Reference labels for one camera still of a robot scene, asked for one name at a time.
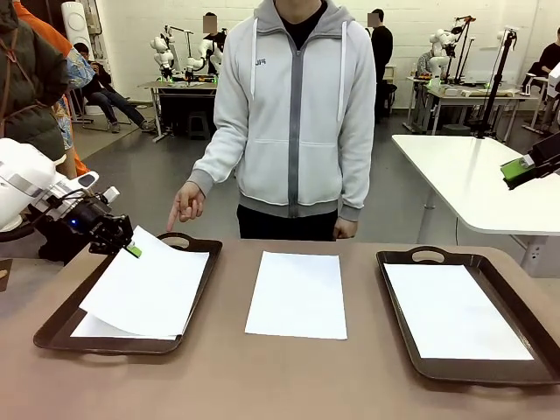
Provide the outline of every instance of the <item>dark green jacket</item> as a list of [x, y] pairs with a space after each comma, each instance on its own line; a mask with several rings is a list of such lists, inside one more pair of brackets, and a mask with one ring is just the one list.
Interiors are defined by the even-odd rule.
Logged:
[[[13, 31], [17, 28], [16, 57], [34, 86], [24, 77], [15, 63], [11, 63], [10, 95], [4, 117], [4, 136], [20, 143], [35, 146], [51, 160], [64, 156], [64, 142], [51, 106], [67, 90], [67, 64], [25, 22], [19, 22], [11, 0], [0, 0], [0, 39], [10, 48]], [[0, 101], [4, 96], [9, 59], [0, 48]], [[34, 108], [9, 117], [14, 112], [40, 101], [46, 108]]]

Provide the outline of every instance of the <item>neck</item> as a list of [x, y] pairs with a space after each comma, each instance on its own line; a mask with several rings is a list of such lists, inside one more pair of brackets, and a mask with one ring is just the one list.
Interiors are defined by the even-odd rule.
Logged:
[[276, 10], [280, 18], [291, 24], [300, 24], [313, 16], [321, 8], [321, 0], [276, 0]]

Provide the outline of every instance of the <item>white brick wall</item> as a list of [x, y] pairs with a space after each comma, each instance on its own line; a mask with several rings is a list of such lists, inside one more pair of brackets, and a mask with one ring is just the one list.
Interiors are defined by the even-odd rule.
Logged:
[[[164, 25], [190, 29], [196, 48], [202, 38], [202, 16], [218, 15], [218, 26], [232, 28], [253, 13], [261, 0], [97, 0], [101, 24], [114, 73], [115, 86], [123, 95], [147, 101], [149, 93], [137, 85], [159, 75], [150, 40]], [[410, 85], [405, 80], [417, 58], [431, 47], [429, 36], [439, 28], [449, 28], [456, 16], [473, 15], [471, 26], [476, 46], [497, 45], [496, 34], [504, 25], [521, 27], [517, 48], [527, 51], [525, 67], [538, 58], [542, 49], [555, 39], [560, 26], [558, 0], [338, 0], [363, 25], [368, 13], [385, 10], [385, 23], [393, 32], [395, 50], [391, 62], [397, 65], [396, 106], [406, 108]], [[186, 42], [177, 36], [179, 54], [186, 53]]]

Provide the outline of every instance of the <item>sleeve cuff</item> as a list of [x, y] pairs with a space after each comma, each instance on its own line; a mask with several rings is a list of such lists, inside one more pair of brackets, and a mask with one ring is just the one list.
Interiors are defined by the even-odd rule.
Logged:
[[193, 182], [197, 186], [199, 186], [200, 190], [204, 194], [205, 197], [208, 196], [210, 190], [214, 186], [214, 180], [210, 176], [208, 172], [202, 171], [201, 169], [195, 169], [192, 171], [191, 176], [187, 180], [187, 182]]
[[360, 212], [361, 208], [350, 207], [345, 204], [340, 210], [339, 217], [345, 221], [358, 221], [360, 218]]

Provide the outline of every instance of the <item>man's right hand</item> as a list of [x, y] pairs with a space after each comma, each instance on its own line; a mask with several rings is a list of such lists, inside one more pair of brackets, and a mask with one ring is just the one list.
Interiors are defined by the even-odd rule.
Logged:
[[206, 197], [200, 190], [199, 186], [193, 182], [186, 182], [183, 187], [178, 190], [173, 207], [167, 221], [167, 232], [171, 232], [177, 218], [181, 222], [193, 221], [200, 217], [204, 212], [204, 200]]

